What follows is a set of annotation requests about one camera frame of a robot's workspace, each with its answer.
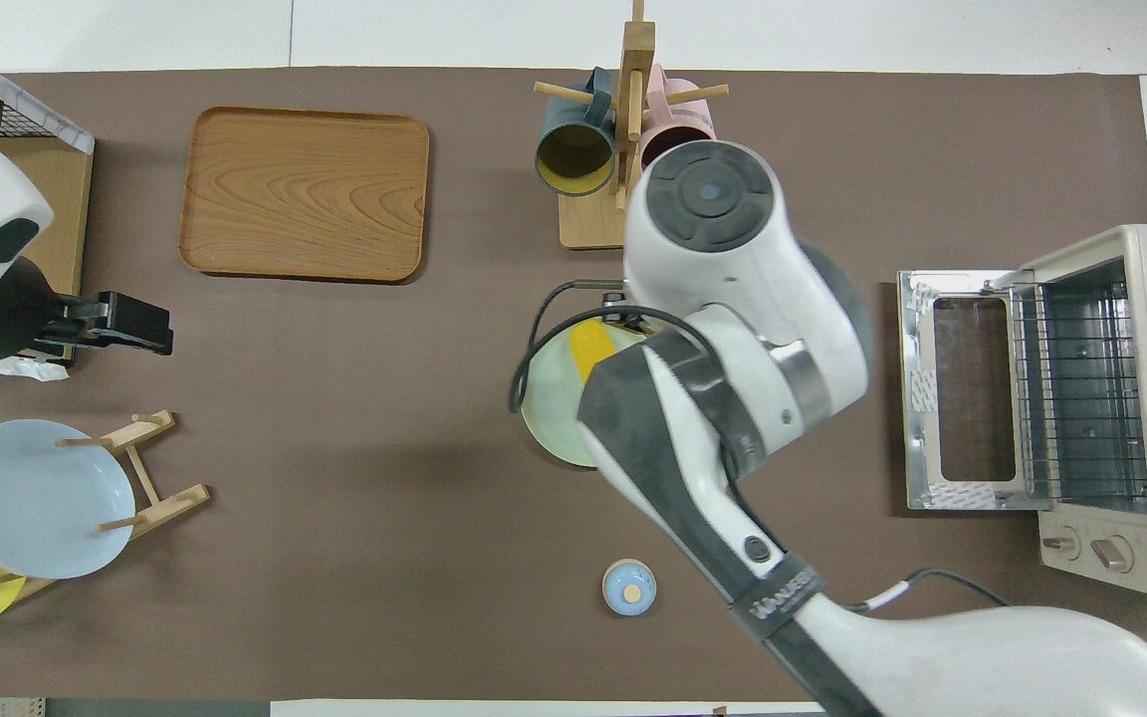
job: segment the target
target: white cable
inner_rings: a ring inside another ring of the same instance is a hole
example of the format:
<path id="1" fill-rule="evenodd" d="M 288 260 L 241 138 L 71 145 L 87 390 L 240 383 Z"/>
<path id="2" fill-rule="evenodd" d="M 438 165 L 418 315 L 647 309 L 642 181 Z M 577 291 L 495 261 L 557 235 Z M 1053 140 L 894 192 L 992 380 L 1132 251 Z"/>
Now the white cable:
<path id="1" fill-rule="evenodd" d="M 889 586 L 888 590 L 880 592 L 880 594 L 875 594 L 872 599 L 866 600 L 865 607 L 866 609 L 882 608 L 884 605 L 892 602 L 892 600 L 900 598 L 907 590 L 910 590 L 910 583 L 898 580 L 894 583 L 892 586 Z"/>

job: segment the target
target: pink mug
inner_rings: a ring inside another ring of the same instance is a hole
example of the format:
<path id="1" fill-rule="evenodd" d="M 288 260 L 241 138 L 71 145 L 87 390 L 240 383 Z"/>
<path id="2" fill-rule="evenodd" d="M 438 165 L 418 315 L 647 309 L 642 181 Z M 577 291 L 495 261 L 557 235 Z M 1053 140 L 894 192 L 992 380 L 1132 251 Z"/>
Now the pink mug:
<path id="1" fill-rule="evenodd" d="M 697 89 L 687 79 L 666 78 L 661 64 L 649 72 L 645 92 L 645 112 L 640 127 L 640 167 L 649 166 L 657 155 L 686 141 L 715 140 L 715 123 L 705 100 L 668 104 L 666 95 Z"/>

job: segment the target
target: light blue plate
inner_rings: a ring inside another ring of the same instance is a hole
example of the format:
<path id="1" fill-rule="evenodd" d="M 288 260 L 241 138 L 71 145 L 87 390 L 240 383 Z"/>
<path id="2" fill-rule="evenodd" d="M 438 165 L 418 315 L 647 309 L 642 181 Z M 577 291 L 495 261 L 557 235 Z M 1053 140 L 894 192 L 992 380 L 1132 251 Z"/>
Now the light blue plate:
<path id="1" fill-rule="evenodd" d="M 618 615 L 634 617 L 653 607 L 657 583 L 653 571 L 638 560 L 624 559 L 604 571 L 604 602 Z"/>
<path id="2" fill-rule="evenodd" d="M 78 577 L 108 566 L 132 528 L 96 530 L 135 514 L 132 482 L 77 428 L 23 419 L 0 423 L 0 568 L 28 577 Z"/>

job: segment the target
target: brown tabletop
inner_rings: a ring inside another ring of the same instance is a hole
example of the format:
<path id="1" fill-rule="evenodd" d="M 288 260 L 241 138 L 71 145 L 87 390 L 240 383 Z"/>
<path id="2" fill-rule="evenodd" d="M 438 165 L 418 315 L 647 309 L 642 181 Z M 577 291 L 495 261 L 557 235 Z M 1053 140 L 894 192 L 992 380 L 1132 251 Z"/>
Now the brown tabletop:
<path id="1" fill-rule="evenodd" d="M 570 252 L 532 173 L 536 79 L 570 70 L 282 69 L 17 77 L 94 132 L 84 290 L 172 312 L 171 358 L 81 356 L 0 376 L 0 421 L 100 434 L 169 408 L 147 446 L 203 509 L 0 617 L 0 695 L 122 699 L 806 699 L 669 539 L 596 473 L 547 458 L 505 388 L 536 304 L 619 276 Z M 875 307 L 882 365 L 856 407 L 743 481 L 759 515 L 868 598 L 928 566 L 1147 639 L 1147 595 L 1038 566 L 1032 514 L 905 509 L 897 268 L 1004 268 L 1147 223 L 1133 77 L 678 72 L 727 81 L 716 128 L 777 169 L 796 233 Z M 406 114 L 432 135 L 427 257 L 405 286 L 208 276 L 177 240 L 194 118 L 219 104 Z M 554 317 L 593 296 L 560 299 Z M 624 556 L 647 616 L 602 607 Z M 891 617 L 980 608 L 924 585 Z M 996 664 L 996 680 L 1002 679 Z"/>

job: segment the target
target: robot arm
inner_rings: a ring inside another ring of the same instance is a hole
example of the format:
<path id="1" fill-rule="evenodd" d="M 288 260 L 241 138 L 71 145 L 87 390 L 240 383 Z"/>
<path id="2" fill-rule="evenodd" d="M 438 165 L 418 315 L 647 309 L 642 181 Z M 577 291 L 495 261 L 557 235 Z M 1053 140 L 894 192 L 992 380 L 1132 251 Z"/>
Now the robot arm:
<path id="1" fill-rule="evenodd" d="M 1147 714 L 1147 645 L 1110 623 L 1054 608 L 883 622 L 826 599 L 734 484 L 865 392 L 856 296 L 799 248 L 777 178 L 746 148 L 668 151 L 627 212 L 632 298 L 686 326 L 593 368 L 584 441 L 829 714 Z"/>
<path id="2" fill-rule="evenodd" d="M 65 345 L 171 353 L 165 310 L 110 290 L 95 298 L 57 295 L 38 267 L 19 257 L 52 218 L 33 184 L 0 154 L 0 359 L 25 349 L 58 353 Z"/>

